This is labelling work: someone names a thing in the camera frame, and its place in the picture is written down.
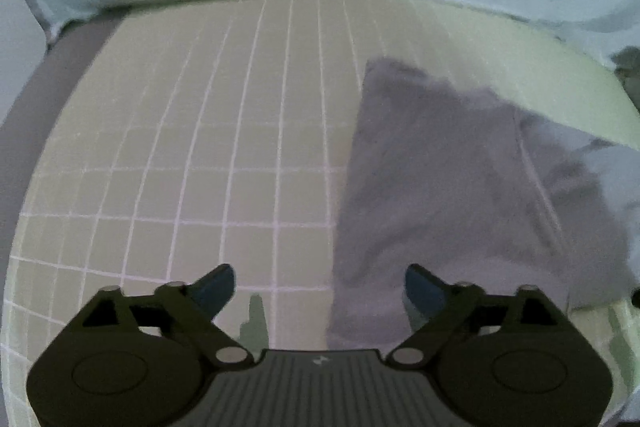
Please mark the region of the green grid bed sheet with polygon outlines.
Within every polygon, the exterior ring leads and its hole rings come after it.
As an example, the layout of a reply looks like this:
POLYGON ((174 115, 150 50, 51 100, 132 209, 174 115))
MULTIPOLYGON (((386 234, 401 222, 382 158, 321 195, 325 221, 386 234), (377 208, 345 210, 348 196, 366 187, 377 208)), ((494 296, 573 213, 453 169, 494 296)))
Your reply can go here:
POLYGON ((321 350, 332 234, 364 66, 386 55, 630 146, 617 79, 516 20, 431 0, 217 0, 126 18, 63 100, 27 173, 3 295, 8 422, 94 293, 235 269, 218 325, 321 350))

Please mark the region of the grey sweatpants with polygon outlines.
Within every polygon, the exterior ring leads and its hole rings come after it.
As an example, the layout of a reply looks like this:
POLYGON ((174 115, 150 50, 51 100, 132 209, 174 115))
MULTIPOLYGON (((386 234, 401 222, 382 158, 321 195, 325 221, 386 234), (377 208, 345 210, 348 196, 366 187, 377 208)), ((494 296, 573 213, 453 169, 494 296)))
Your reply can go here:
POLYGON ((334 239, 333 350, 390 351, 410 333, 405 274, 562 310, 639 284, 639 154, 488 89, 401 61, 367 64, 334 239))

